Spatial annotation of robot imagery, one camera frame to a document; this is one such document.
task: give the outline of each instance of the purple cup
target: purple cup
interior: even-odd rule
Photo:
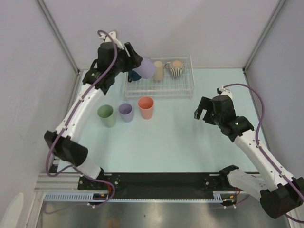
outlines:
[[[143,58],[141,65],[133,69],[133,71],[138,73],[142,78],[149,79],[153,77],[156,71],[156,66],[150,59]]]
[[[132,105],[129,103],[121,104],[118,108],[119,114],[122,117],[123,121],[131,122],[134,117],[134,110]]]

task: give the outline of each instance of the dish rack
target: dish rack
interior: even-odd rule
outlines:
[[[161,61],[164,65],[167,62],[179,60],[185,65],[183,74],[174,78],[170,75],[169,70],[165,69],[165,77],[161,81],[150,79],[140,79],[138,81],[128,82],[128,74],[125,79],[125,96],[134,98],[141,96],[151,97],[193,97],[194,77],[192,69],[191,56],[188,57],[168,57],[168,58],[150,58],[151,61]]]

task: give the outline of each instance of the pink cup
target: pink cup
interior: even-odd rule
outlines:
[[[154,101],[151,97],[149,96],[141,97],[138,100],[138,107],[144,119],[149,120],[152,118]]]

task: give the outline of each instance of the striped mug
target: striped mug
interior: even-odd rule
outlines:
[[[172,63],[171,62],[166,63],[165,68],[169,69],[169,72],[173,77],[179,77],[184,72],[185,65],[181,61],[175,60]]]

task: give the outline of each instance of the mug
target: mug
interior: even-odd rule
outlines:
[[[175,60],[172,63],[166,63],[165,68],[169,69],[169,72],[173,77],[179,77],[184,73],[185,65],[181,61]]]
[[[138,81],[142,77],[133,70],[128,71],[128,82]]]

